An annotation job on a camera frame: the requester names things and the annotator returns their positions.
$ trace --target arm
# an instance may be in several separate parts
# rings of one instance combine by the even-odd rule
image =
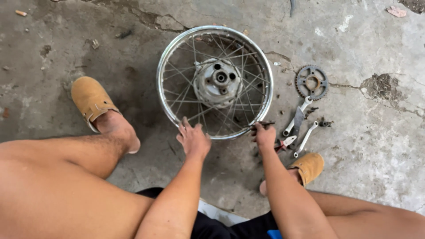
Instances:
[[[136,239],[190,238],[198,211],[202,164],[211,147],[210,137],[201,128],[200,124],[192,128],[186,117],[180,123],[177,140],[186,160],[146,213]]]
[[[274,150],[276,130],[255,124],[254,141],[263,157],[267,196],[283,238],[337,238],[312,196],[291,178]]]

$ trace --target foot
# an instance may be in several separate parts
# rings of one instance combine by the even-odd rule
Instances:
[[[288,173],[291,175],[291,177],[298,182],[299,184],[303,184],[303,181],[301,179],[300,174],[298,173],[298,168],[292,168],[292,169],[288,169]],[[267,196],[267,187],[266,187],[266,181],[264,180],[261,184],[260,184],[260,193],[263,196]]]
[[[140,140],[136,136],[134,128],[118,112],[108,110],[100,115],[94,122],[94,126],[102,134],[118,134],[127,142],[128,154],[135,154],[140,149]]]

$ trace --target wheel rim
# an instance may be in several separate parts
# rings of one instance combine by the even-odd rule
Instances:
[[[266,56],[247,36],[223,26],[196,27],[177,36],[162,54],[156,78],[168,118],[176,126],[183,116],[202,123],[215,140],[248,132],[272,100]]]

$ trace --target cigarette butt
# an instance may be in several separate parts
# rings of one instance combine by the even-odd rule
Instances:
[[[23,17],[25,17],[27,15],[27,13],[23,12],[23,11],[16,10],[15,12],[16,12],[16,14],[21,15]]]

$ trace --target forearm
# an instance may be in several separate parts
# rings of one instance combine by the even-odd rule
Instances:
[[[284,238],[336,238],[311,195],[298,184],[273,148],[261,149],[270,207]]]
[[[136,239],[190,238],[198,211],[202,162],[186,159],[144,217]]]

